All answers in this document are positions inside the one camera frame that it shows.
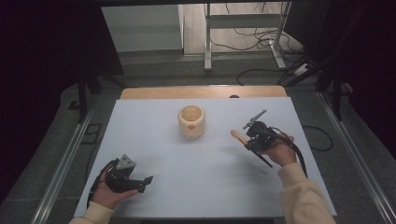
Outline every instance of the person's right hand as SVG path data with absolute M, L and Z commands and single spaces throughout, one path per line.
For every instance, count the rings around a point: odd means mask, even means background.
M 287 137 L 291 142 L 294 142 L 293 136 L 286 133 L 285 135 L 281 133 L 279 135 Z M 258 153 L 267 155 L 271 161 L 279 164 L 281 167 L 297 162 L 294 150 L 280 139 L 276 139 L 268 150 L 258 151 Z

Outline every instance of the person's right arm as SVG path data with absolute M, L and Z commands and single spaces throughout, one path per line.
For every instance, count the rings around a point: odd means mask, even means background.
M 292 148 L 276 140 L 270 149 L 261 154 L 268 155 L 282 167 L 278 172 L 283 184 L 280 196 L 288 224 L 335 223 L 326 198 L 317 183 L 306 178 Z

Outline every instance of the gray floor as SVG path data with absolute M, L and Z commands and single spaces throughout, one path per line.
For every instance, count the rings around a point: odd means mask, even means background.
M 164 54 L 124 53 L 120 58 L 125 77 L 119 77 L 119 80 L 136 87 L 237 85 L 236 77 L 244 70 L 276 70 L 274 59 L 271 54 L 266 53 L 216 55 L 210 73 L 204 71 L 203 56 L 186 57 L 177 52 L 166 51 Z M 246 73 L 240 81 L 246 85 L 274 85 L 281 75 L 279 72 L 252 72 Z M 95 102 L 90 128 L 95 129 L 98 127 L 97 124 L 101 124 L 99 136 L 103 136 L 122 89 L 104 78 L 99 77 L 99 80 L 103 86 L 102 93 L 88 93 L 90 102 Z M 331 150 L 313 150 L 313 153 L 338 213 L 335 219 L 337 223 L 385 223 L 313 88 L 315 81 L 316 77 L 306 79 L 294 87 L 287 88 L 287 93 L 294 103 L 302 125 L 319 127 L 332 137 Z M 68 110 L 70 103 L 77 100 L 76 86 L 64 91 L 62 104 L 46 137 L 7 199 L 1 204 L 0 223 L 28 223 L 33 219 L 66 146 L 78 127 L 78 111 Z M 351 136 L 361 149 L 363 158 L 394 207 L 396 161 L 361 121 L 346 97 L 342 100 L 342 115 Z M 329 139 L 322 133 L 309 128 L 304 128 L 304 131 L 311 147 L 324 148 L 330 144 Z M 92 135 L 84 135 L 47 223 L 65 223 L 73 217 L 85 185 L 85 169 L 87 164 L 91 167 L 95 158 L 96 150 L 92 140 Z M 120 218 L 112 220 L 112 223 L 140 222 L 141 220 Z M 284 220 L 277 218 L 275 223 L 284 223 Z

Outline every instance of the table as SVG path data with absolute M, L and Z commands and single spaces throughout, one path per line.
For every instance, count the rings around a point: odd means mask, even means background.
M 230 95 L 242 98 L 227 99 Z M 177 112 L 188 104 L 206 111 L 205 134 L 195 140 L 178 132 Z M 268 112 L 260 120 L 296 137 L 308 176 L 317 181 L 330 202 L 283 88 L 135 88 L 125 90 L 114 107 L 75 216 L 83 215 L 88 190 L 103 166 L 126 153 L 137 162 L 132 178 L 154 175 L 154 179 L 144 194 L 121 202 L 114 217 L 282 217 L 282 184 L 276 174 L 280 167 L 273 164 L 271 169 L 230 135 L 231 129 L 242 132 L 242 126 L 263 106 Z

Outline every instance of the white desk frame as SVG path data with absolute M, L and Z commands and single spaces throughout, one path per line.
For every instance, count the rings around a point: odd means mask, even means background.
M 210 4 L 206 5 L 206 40 L 205 40 L 205 71 L 212 70 L 212 45 L 210 30 L 233 28 L 277 28 L 276 37 L 269 41 L 271 51 L 279 69 L 286 69 L 282 55 L 279 53 L 279 39 L 285 25 L 290 2 L 286 2 L 280 14 L 237 14 L 237 15 L 210 15 Z

